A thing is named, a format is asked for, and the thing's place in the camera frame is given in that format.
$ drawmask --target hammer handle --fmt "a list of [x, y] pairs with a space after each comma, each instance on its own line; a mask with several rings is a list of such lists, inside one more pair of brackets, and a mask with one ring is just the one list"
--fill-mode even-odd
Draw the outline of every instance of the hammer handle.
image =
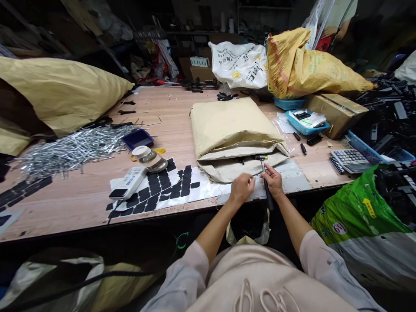
[[[266, 168], [264, 167], [264, 161], [262, 161], [262, 160], [261, 160], [261, 167], [262, 167], [263, 171], [266, 172]], [[264, 180], [264, 188], [266, 190], [267, 204], [269, 206], [269, 210], [273, 211], [274, 210], [273, 197], [272, 197], [272, 195], [270, 194], [270, 191], [269, 191], [269, 184], [267, 184], [266, 179], [263, 178], [263, 180]]]
[[269, 210], [273, 211], [274, 210], [273, 197], [270, 194], [269, 185], [267, 184], [266, 179], [264, 179], [264, 188], [266, 189], [266, 197], [267, 197], [267, 204], [269, 206]]

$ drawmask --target blue plastic tray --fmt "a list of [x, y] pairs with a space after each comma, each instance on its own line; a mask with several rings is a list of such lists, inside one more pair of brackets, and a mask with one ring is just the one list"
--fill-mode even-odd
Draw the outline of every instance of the blue plastic tray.
[[152, 147], [154, 145], [154, 140], [143, 129], [138, 129], [128, 135], [125, 135], [121, 138], [123, 142], [127, 145], [130, 150], [135, 149], [136, 147], [146, 145], [147, 147]]
[[[374, 149], [369, 147], [366, 143], [364, 143], [358, 136], [356, 136], [351, 130], [348, 131], [346, 137], [350, 140], [350, 144], [353, 148], [358, 150], [363, 156], [372, 164], [376, 165], [379, 163], [389, 163], [386, 161], [379, 153], [377, 153]], [[401, 162], [411, 162], [416, 160], [415, 156], [410, 154], [408, 151], [396, 147], [393, 149], [388, 155], [390, 158], [393, 158], [397, 161]]]
[[287, 115], [287, 120], [288, 122], [295, 127], [296, 130], [298, 130], [301, 134], [303, 135], [313, 135], [313, 134], [317, 134], [319, 132], [322, 132], [325, 129], [329, 128], [329, 123], [325, 123], [325, 125], [323, 127], [320, 128], [314, 128], [314, 129], [308, 129], [305, 128], [304, 126], [302, 126], [294, 117], [292, 117], [289, 114], [290, 111], [286, 112]]
[[296, 110], [300, 109], [305, 101], [306, 99], [302, 97], [296, 100], [281, 100], [275, 97], [274, 106], [277, 106], [285, 111]]

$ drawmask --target green plastic bag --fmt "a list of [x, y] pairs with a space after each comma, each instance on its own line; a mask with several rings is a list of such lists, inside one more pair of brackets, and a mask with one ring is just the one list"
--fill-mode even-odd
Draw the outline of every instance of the green plastic bag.
[[377, 192], [377, 167], [328, 198], [311, 225], [363, 285], [416, 292], [416, 234]]

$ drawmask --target pile of metal rods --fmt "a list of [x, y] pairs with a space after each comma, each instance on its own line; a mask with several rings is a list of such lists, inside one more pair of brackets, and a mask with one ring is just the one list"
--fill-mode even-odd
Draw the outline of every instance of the pile of metal rods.
[[78, 132], [55, 142], [36, 144], [14, 161], [21, 163], [22, 174], [26, 175], [29, 181], [59, 173], [62, 179], [66, 179], [69, 171], [80, 169], [82, 174], [84, 164], [114, 158], [111, 156], [112, 153], [126, 150], [121, 138], [134, 129], [136, 129], [135, 125], [126, 125], [117, 129], [111, 126], [81, 128]]

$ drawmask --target hand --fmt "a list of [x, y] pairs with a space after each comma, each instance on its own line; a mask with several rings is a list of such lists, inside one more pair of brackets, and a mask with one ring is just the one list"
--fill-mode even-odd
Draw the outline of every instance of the hand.
[[338, 27], [336, 27], [336, 26], [326, 27], [322, 31], [321, 39], [324, 39], [326, 37], [335, 35], [337, 33], [337, 31], [338, 31]]
[[278, 196], [285, 194], [282, 187], [282, 176], [272, 166], [269, 166], [266, 163], [264, 166], [266, 167], [266, 172], [262, 172], [260, 176], [266, 179], [267, 184], [269, 185], [269, 191], [276, 200]]
[[238, 208], [249, 198], [254, 191], [256, 179], [248, 173], [240, 174], [231, 184], [229, 201], [235, 203]]

